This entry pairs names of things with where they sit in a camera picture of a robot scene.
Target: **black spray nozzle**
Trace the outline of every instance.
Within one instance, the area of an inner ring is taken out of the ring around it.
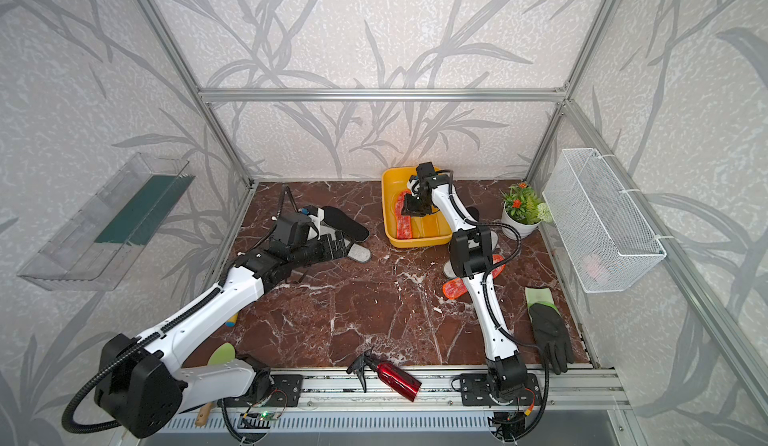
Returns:
[[[363,370],[366,366],[368,366],[371,371],[375,371],[381,363],[381,361],[376,356],[372,355],[372,353],[373,348],[368,349],[363,354],[358,356],[355,361],[346,369],[346,374],[352,374],[352,372],[354,372],[355,376],[357,376],[357,378],[360,380],[360,384],[362,385],[362,392],[368,391],[366,386],[366,376]]]

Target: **green glove cuff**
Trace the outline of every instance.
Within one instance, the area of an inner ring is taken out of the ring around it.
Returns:
[[[558,311],[558,307],[554,305],[554,299],[552,299],[552,291],[549,288],[525,288],[525,300],[528,302],[529,308],[539,303]]]

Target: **red spray bottle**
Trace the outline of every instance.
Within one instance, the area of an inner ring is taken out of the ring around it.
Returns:
[[[362,392],[367,391],[366,377],[363,373],[365,366],[368,366],[371,371],[375,371],[379,376],[379,379],[387,384],[390,388],[397,391],[401,396],[413,401],[416,399],[418,389],[422,386],[422,382],[404,372],[389,361],[383,361],[373,356],[372,349],[364,352],[357,357],[354,363],[352,363],[347,369],[346,374],[352,374],[354,372],[357,378],[362,384]]]

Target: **insole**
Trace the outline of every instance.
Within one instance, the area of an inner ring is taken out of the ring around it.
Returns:
[[[335,230],[340,230],[355,242],[363,242],[368,239],[370,232],[368,229],[346,215],[344,211],[333,206],[323,206],[325,212],[323,222]]]

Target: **slipper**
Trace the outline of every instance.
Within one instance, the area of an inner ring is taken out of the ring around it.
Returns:
[[[493,261],[499,262],[504,257],[500,254],[494,254],[493,255]],[[506,266],[500,266],[493,271],[491,271],[491,277],[496,278],[496,276],[500,275],[502,271],[504,271],[504,268]],[[448,299],[456,299],[457,297],[460,297],[467,291],[467,287],[464,284],[464,280],[461,278],[451,279],[446,284],[442,285],[442,294],[446,295]]]

